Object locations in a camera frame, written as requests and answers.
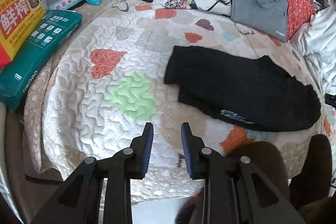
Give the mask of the pastel paint palette box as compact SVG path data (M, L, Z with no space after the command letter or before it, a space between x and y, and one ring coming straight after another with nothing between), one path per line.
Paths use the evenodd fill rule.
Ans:
M58 0L49 7L50 10L69 10L83 0Z

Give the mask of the grey laptop sleeve bag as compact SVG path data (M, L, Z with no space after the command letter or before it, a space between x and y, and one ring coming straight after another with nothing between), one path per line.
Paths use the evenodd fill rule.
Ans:
M287 41L287 0L232 0L231 20Z

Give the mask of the black pants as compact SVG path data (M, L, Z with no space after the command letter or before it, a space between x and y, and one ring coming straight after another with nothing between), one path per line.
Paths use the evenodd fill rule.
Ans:
M251 130L301 131L321 116L313 87L268 56L247 59L205 47L175 46L164 82L179 86L179 102Z

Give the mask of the yellow red coconut box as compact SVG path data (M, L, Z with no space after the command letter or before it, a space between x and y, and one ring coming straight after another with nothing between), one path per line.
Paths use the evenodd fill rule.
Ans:
M1 68L14 60L45 14L41 0L1 0Z

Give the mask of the light grey blanket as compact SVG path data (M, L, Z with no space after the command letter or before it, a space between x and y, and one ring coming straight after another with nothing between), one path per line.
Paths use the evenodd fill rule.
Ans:
M304 57L323 95L335 95L335 0L303 24L290 42Z

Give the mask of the red floral pillow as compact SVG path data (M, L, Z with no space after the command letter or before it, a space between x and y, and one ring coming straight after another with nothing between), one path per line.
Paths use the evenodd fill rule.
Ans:
M310 17L316 13L311 0L288 1L288 33L290 40L297 30L305 23L310 22Z

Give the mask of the green cardboard box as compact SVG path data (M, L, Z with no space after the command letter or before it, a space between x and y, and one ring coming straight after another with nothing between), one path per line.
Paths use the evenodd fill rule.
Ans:
M57 49L81 25L82 14L51 10L27 37L14 60L1 69L1 102L16 111L37 74Z

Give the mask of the heart pattern quilt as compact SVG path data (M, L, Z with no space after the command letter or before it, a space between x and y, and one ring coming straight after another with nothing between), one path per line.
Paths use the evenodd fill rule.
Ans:
M289 43L230 20L197 10L153 9L140 0L104 0L78 9L82 25L50 58L27 92L26 141L37 173L53 168L67 178L88 156L104 159L130 145L147 122L154 142L145 179L131 183L131 200L183 198L200 191L189 178L181 124L220 153L268 141L280 151L293 177L302 169L310 138L335 143L335 111L299 132L247 130L178 102L178 88L163 78L174 46L201 46L256 59L267 55L303 84L313 78Z

